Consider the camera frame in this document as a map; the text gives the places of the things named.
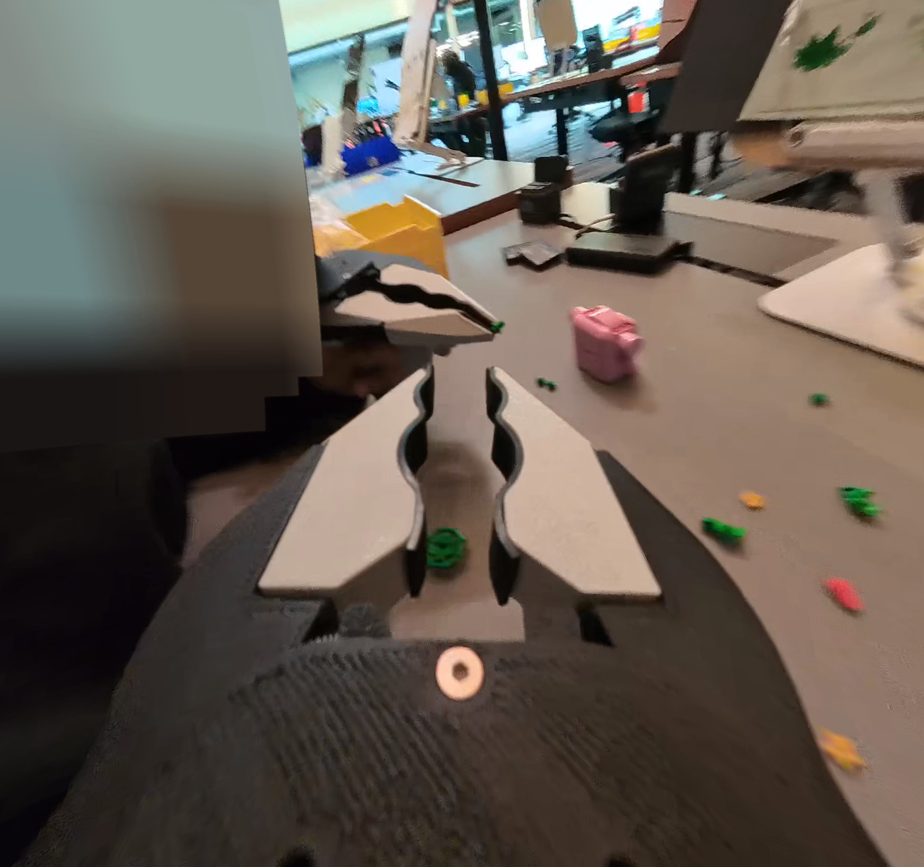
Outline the small orange star piece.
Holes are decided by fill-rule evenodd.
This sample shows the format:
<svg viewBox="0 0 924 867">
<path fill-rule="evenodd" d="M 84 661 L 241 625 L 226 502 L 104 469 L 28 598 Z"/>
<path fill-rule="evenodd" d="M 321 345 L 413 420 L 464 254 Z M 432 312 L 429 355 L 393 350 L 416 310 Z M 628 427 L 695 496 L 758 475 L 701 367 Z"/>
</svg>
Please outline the small orange star piece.
<svg viewBox="0 0 924 867">
<path fill-rule="evenodd" d="M 857 775 L 869 767 L 859 747 L 848 736 L 821 727 L 818 746 L 831 763 L 846 773 Z"/>
</svg>

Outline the black standing device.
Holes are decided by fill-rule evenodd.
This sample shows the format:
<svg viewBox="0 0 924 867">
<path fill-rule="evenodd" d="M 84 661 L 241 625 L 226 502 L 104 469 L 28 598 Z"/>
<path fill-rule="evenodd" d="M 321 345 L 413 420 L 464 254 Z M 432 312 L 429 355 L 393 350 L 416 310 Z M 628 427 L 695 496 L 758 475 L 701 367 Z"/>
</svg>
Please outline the black standing device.
<svg viewBox="0 0 924 867">
<path fill-rule="evenodd" d="M 610 191 L 611 231 L 652 235 L 661 229 L 665 196 L 681 158 L 680 147 L 673 144 L 646 149 L 628 158 Z"/>
</svg>

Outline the black office chair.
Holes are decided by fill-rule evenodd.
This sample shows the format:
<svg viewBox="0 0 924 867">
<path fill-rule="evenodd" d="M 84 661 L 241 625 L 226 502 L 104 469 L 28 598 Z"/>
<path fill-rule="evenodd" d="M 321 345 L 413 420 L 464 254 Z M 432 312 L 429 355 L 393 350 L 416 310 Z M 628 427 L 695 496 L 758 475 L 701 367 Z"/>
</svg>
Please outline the black office chair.
<svg viewBox="0 0 924 867">
<path fill-rule="evenodd" d="M 620 158 L 626 161 L 656 141 L 657 114 L 644 111 L 630 114 L 614 111 L 590 128 L 590 137 L 603 145 L 618 146 Z"/>
</svg>

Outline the black charger case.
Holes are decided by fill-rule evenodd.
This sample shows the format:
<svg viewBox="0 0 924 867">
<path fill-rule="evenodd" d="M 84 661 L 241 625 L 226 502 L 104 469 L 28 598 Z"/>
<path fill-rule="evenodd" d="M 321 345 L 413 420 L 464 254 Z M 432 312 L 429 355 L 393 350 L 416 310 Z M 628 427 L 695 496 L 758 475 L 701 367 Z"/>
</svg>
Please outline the black charger case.
<svg viewBox="0 0 924 867">
<path fill-rule="evenodd" d="M 529 226 L 558 225 L 563 221 L 562 194 L 572 185 L 567 155 L 543 155 L 533 164 L 533 180 L 516 192 L 520 221 Z"/>
</svg>

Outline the brown wooden desk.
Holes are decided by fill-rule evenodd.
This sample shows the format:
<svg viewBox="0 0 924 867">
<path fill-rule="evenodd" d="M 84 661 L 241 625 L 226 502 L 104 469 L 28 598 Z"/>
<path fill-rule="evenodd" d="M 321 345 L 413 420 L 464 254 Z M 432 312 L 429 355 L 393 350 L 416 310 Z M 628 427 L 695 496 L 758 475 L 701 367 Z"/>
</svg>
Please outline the brown wooden desk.
<svg viewBox="0 0 924 867">
<path fill-rule="evenodd" d="M 631 63 L 598 72 L 580 72 L 549 79 L 521 91 L 501 96 L 502 106 L 517 104 L 524 113 L 571 110 L 586 105 L 628 100 L 632 90 L 649 84 L 676 78 L 682 63 Z"/>
</svg>

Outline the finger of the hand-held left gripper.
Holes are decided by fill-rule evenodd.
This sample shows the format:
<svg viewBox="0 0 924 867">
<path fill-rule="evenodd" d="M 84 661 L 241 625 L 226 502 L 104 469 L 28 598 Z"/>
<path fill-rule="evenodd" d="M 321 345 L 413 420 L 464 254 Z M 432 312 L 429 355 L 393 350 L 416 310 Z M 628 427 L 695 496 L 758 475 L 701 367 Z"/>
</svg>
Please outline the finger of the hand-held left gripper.
<svg viewBox="0 0 924 867">
<path fill-rule="evenodd" d="M 444 348 L 494 340 L 491 312 L 467 296 L 436 308 L 425 302 L 397 302 L 379 293 L 362 293 L 332 306 L 333 327 L 372 327 L 396 345 Z"/>
<path fill-rule="evenodd" d="M 361 270 L 361 288 L 402 305 L 420 305 L 433 311 L 457 311 L 481 326 L 497 320 L 437 272 L 401 263 L 384 267 L 369 264 Z"/>
</svg>

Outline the person's black jacket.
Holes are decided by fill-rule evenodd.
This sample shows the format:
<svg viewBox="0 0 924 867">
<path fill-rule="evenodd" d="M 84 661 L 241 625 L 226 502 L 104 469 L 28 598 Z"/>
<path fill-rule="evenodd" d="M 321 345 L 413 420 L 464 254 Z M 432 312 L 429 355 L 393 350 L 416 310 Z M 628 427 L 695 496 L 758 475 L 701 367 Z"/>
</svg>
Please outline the person's black jacket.
<svg viewBox="0 0 924 867">
<path fill-rule="evenodd" d="M 179 576 L 187 497 L 164 442 L 2 455 L 2 865 L 29 847 L 103 729 Z"/>
</svg>

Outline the large black battery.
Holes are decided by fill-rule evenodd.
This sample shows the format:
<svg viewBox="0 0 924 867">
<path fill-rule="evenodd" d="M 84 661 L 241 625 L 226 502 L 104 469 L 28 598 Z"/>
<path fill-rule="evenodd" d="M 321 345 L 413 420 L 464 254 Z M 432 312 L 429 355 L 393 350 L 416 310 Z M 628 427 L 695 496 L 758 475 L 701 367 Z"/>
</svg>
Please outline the large black battery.
<svg viewBox="0 0 924 867">
<path fill-rule="evenodd" d="M 540 272 L 566 260 L 567 250 L 554 247 L 543 239 L 517 242 L 502 248 L 502 258 L 508 266 L 519 266 Z"/>
</svg>

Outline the brown paper bag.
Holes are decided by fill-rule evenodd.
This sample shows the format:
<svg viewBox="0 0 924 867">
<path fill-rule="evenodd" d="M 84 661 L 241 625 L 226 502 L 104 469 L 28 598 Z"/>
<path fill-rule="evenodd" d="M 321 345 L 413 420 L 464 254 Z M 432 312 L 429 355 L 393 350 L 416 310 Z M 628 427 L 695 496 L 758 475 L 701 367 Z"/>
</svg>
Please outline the brown paper bag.
<svg viewBox="0 0 924 867">
<path fill-rule="evenodd" d="M 658 62 L 662 65 L 682 61 L 702 0 L 664 0 L 658 37 Z"/>
</svg>

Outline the yellow plastic bin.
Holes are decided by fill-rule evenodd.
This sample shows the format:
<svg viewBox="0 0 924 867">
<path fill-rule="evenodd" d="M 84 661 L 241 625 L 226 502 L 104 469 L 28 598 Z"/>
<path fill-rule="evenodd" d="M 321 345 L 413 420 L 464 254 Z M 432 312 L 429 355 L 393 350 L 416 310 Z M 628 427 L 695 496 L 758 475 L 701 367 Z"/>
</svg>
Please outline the yellow plastic bin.
<svg viewBox="0 0 924 867">
<path fill-rule="evenodd" d="M 362 238 L 362 249 L 412 259 L 449 278 L 442 218 L 424 203 L 407 196 L 348 214 L 344 221 Z"/>
</svg>

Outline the person's left hand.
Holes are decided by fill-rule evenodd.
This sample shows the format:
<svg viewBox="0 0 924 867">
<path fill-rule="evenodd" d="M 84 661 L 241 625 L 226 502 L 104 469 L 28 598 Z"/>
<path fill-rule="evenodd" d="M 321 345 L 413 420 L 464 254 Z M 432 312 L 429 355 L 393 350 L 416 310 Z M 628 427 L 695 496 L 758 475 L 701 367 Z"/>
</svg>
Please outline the person's left hand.
<svg viewBox="0 0 924 867">
<path fill-rule="evenodd" d="M 332 394 L 379 399 L 417 370 L 431 365 L 432 358 L 426 349 L 380 340 L 325 341 L 321 346 L 321 375 L 311 381 Z"/>
</svg>

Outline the blue plastic bin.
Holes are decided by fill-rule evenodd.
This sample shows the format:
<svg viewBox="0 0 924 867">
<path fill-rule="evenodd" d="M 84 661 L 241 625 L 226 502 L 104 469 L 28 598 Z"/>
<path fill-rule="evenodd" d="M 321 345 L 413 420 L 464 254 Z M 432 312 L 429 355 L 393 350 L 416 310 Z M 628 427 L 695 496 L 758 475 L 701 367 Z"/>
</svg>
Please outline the blue plastic bin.
<svg viewBox="0 0 924 867">
<path fill-rule="evenodd" d="M 345 142 L 341 152 L 343 171 L 352 178 L 372 169 L 386 167 L 401 159 L 401 151 L 387 135 L 368 138 L 360 142 Z"/>
</svg>

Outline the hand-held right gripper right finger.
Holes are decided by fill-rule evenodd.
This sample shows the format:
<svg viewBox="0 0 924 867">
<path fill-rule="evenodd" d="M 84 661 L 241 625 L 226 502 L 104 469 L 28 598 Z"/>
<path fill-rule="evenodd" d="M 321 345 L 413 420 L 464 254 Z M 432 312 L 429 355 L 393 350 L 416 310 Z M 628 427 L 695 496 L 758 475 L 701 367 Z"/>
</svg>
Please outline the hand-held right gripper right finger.
<svg viewBox="0 0 924 867">
<path fill-rule="evenodd" d="M 648 604 L 663 590 L 591 442 L 505 370 L 485 373 L 502 476 L 489 571 L 499 605 Z"/>
</svg>

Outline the white book stand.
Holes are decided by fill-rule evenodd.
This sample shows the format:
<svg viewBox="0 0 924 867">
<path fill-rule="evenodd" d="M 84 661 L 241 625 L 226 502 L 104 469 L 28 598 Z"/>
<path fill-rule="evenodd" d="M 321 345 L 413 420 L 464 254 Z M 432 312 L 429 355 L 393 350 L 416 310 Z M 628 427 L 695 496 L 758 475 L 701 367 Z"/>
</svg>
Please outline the white book stand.
<svg viewBox="0 0 924 867">
<path fill-rule="evenodd" d="M 439 171 L 464 168 L 467 157 L 459 151 L 441 148 L 427 141 L 432 85 L 436 64 L 433 18 L 440 0 L 415 0 L 409 29 L 401 52 L 401 81 L 398 112 L 392 125 L 395 145 L 400 150 L 440 158 Z"/>
<path fill-rule="evenodd" d="M 739 122 L 732 142 L 744 158 L 766 168 L 849 170 L 860 178 L 868 214 L 889 257 L 899 308 L 922 325 L 922 239 L 913 237 L 902 181 L 922 174 L 923 117 Z"/>
</svg>

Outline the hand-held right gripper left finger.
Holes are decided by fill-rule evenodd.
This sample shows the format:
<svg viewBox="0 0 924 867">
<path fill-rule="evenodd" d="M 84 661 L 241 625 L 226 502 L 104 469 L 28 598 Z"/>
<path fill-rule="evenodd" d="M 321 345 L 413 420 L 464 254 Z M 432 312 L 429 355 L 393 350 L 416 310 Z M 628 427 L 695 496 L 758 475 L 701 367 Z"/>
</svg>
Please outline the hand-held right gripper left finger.
<svg viewBox="0 0 924 867">
<path fill-rule="evenodd" d="M 273 598 L 390 610 L 421 595 L 427 524 L 418 475 L 428 457 L 433 366 L 330 436 L 257 582 Z"/>
</svg>

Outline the instruction booklet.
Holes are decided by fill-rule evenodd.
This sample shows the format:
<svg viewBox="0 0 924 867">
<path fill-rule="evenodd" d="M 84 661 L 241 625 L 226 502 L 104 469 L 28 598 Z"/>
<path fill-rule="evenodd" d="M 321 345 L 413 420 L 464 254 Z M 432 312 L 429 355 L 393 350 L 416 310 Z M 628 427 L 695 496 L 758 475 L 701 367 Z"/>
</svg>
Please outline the instruction booklet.
<svg viewBox="0 0 924 867">
<path fill-rule="evenodd" d="M 738 119 L 923 111 L 923 0 L 793 0 Z"/>
</svg>

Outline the grey desk brown edge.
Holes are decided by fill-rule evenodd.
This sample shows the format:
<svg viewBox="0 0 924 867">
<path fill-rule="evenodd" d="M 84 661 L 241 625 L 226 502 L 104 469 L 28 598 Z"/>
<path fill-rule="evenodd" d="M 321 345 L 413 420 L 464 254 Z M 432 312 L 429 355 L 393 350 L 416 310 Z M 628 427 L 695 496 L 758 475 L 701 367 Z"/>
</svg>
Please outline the grey desk brown edge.
<svg viewBox="0 0 924 867">
<path fill-rule="evenodd" d="M 327 183 L 308 181 L 308 194 L 330 202 L 340 214 L 411 198 L 438 214 L 445 236 L 516 210 L 517 193 L 534 181 L 534 164 L 470 158 L 465 166 L 441 168 L 421 153 Z"/>
</svg>

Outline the pink toy figure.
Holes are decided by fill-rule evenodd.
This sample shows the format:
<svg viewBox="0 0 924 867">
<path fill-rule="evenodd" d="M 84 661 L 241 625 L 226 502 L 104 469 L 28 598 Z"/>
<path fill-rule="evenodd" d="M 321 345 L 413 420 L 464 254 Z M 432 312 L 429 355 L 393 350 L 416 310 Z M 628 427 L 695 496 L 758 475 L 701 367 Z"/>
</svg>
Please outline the pink toy figure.
<svg viewBox="0 0 924 867">
<path fill-rule="evenodd" d="M 635 377 L 644 346 L 637 322 L 607 306 L 574 307 L 570 313 L 579 369 L 612 385 Z"/>
</svg>

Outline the green spoked wheel piece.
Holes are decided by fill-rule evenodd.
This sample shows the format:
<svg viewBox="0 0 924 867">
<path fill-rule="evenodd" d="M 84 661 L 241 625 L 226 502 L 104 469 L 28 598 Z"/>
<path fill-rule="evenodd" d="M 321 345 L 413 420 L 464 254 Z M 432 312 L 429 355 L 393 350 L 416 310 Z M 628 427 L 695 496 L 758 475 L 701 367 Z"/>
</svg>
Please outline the green spoked wheel piece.
<svg viewBox="0 0 924 867">
<path fill-rule="evenodd" d="M 425 557 L 428 569 L 446 572 L 455 569 L 468 553 L 468 538 L 458 528 L 440 527 L 426 540 Z"/>
</svg>

